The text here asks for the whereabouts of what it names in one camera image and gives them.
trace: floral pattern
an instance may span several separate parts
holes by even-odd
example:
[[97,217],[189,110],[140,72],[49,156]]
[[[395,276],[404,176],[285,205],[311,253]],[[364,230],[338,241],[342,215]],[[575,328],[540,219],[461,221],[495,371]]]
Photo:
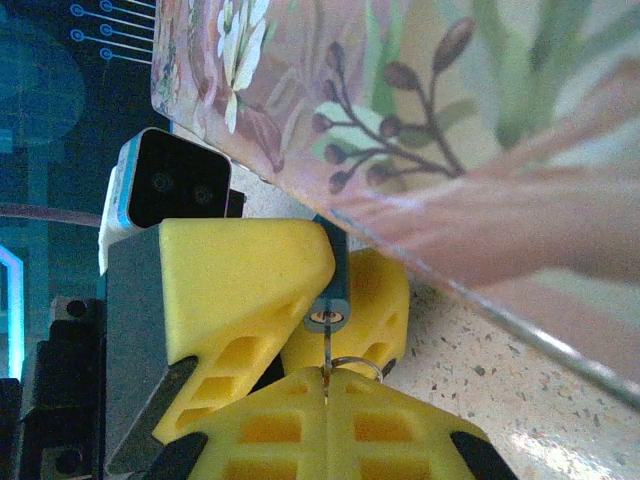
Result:
[[153,104],[448,290],[637,296],[640,6],[592,3],[159,0]]
[[242,101],[238,92],[249,87],[260,61],[266,30],[264,14],[268,6],[268,0],[247,0],[231,17],[231,1],[225,0],[218,14],[218,56],[224,60],[224,74],[231,90],[224,114],[230,133],[235,132],[238,106]]

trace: yellow foam pad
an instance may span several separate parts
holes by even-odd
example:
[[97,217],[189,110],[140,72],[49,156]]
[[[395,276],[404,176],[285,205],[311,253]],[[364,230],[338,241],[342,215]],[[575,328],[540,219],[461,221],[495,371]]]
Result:
[[450,435],[488,440],[450,413],[338,368],[329,382],[327,478],[475,480]]
[[190,480],[326,478],[322,375],[304,369],[190,424],[208,441]]
[[306,368],[203,417],[189,480],[475,480],[450,439],[475,425],[338,368]]
[[172,219],[159,236],[167,360],[198,357],[153,431],[168,443],[249,393],[335,260],[324,229],[307,220]]
[[[409,280],[402,265],[373,249],[349,255],[351,317],[331,336],[332,356],[358,356],[383,368],[404,356],[409,319]],[[322,335],[310,333],[303,324],[293,332],[281,352],[286,374],[320,366],[324,358]],[[345,368],[373,378],[366,365]]]

